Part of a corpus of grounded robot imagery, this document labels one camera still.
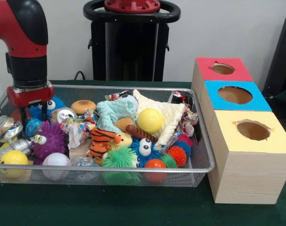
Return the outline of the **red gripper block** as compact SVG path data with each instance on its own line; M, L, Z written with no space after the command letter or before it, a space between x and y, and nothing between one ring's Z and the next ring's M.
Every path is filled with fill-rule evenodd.
M7 97L9 102L15 108L20 108L21 122L23 128L26 128L28 120L31 118L31 112L28 106L41 104L41 119L47 120L47 102L54 96L54 87L50 81L46 85L34 89L22 89L15 86L7 88Z

